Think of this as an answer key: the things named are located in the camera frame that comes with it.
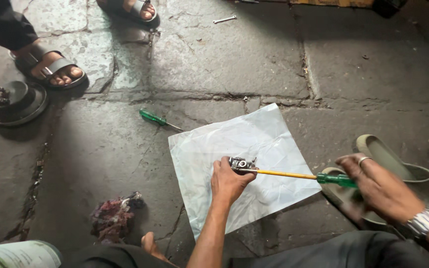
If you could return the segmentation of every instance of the black pants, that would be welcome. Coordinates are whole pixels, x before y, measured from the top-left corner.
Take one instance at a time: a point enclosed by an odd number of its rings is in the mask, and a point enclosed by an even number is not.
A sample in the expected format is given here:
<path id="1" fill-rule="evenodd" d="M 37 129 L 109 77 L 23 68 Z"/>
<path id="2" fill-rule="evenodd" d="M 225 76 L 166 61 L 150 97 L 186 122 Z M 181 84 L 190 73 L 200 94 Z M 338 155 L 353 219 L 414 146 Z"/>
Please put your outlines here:
<path id="1" fill-rule="evenodd" d="M 429 255 L 385 232 L 358 231 L 263 258 L 233 259 L 234 268 L 429 268 Z M 173 268 L 130 245 L 92 246 L 61 268 Z"/>
<path id="2" fill-rule="evenodd" d="M 9 0 L 0 0 L 0 46 L 16 51 L 37 39 L 26 17 L 15 12 Z"/>

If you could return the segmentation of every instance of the green container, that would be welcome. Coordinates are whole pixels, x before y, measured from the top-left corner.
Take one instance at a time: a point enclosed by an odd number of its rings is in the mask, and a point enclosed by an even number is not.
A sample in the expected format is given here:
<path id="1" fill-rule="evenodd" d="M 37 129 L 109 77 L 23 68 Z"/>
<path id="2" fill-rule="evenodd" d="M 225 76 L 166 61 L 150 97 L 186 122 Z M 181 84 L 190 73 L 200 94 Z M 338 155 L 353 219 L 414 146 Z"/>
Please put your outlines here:
<path id="1" fill-rule="evenodd" d="M 0 244 L 0 268 L 58 268 L 61 263 L 61 253 L 44 241 Z"/>

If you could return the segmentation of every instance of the ring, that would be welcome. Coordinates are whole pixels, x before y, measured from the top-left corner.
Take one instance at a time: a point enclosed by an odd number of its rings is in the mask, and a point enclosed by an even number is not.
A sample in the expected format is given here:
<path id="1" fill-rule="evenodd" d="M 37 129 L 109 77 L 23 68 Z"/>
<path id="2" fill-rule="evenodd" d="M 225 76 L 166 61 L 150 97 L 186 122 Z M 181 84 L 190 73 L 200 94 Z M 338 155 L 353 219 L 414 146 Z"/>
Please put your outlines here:
<path id="1" fill-rule="evenodd" d="M 358 166 L 360 168 L 362 168 L 362 166 L 360 165 L 365 159 L 372 159 L 372 157 L 368 157 L 368 156 L 364 156 L 362 157 L 359 161 L 358 161 Z"/>

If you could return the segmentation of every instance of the hand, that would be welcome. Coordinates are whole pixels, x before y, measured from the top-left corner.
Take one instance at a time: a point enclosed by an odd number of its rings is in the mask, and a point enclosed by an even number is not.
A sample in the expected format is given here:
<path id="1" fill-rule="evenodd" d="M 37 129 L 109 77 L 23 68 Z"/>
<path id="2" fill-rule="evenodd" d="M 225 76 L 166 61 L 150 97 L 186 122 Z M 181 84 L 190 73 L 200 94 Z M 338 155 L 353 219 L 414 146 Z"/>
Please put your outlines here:
<path id="1" fill-rule="evenodd" d="M 356 181 L 360 192 L 374 211 L 385 220 L 402 224 L 414 218 L 425 209 L 425 204 L 395 174 L 372 159 L 366 159 L 358 166 L 364 154 L 339 157 L 337 165 L 344 168 L 349 177 Z"/>
<path id="2" fill-rule="evenodd" d="M 228 156 L 224 156 L 221 161 L 213 163 L 211 192 L 213 194 L 213 203 L 221 202 L 231 206 L 239 198 L 248 183 L 256 179 L 256 174 L 236 174 L 231 169 L 228 159 Z"/>

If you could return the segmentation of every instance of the stone floor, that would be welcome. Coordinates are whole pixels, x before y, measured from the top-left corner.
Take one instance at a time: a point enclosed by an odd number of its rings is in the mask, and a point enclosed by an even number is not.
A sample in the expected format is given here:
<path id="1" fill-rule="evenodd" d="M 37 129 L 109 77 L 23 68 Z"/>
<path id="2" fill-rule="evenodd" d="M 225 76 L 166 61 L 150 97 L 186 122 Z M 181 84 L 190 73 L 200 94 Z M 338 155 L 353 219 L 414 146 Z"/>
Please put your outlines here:
<path id="1" fill-rule="evenodd" d="M 14 0 L 90 85 L 50 92 L 40 118 L 0 127 L 0 242 L 40 239 L 64 254 L 91 245 L 94 207 L 140 191 L 147 207 L 128 241 L 153 231 L 184 266 L 194 239 L 168 148 L 176 132 L 140 119 L 141 107 L 191 130 L 276 102 L 312 172 L 333 167 L 361 134 L 429 168 L 429 2 L 410 0 L 387 20 L 280 1 L 155 0 L 161 25 L 151 34 L 109 18 L 95 0 Z M 0 47 L 0 85 L 15 79 L 23 76 Z M 228 234 L 224 257 L 269 255 L 351 230 L 318 193 Z"/>

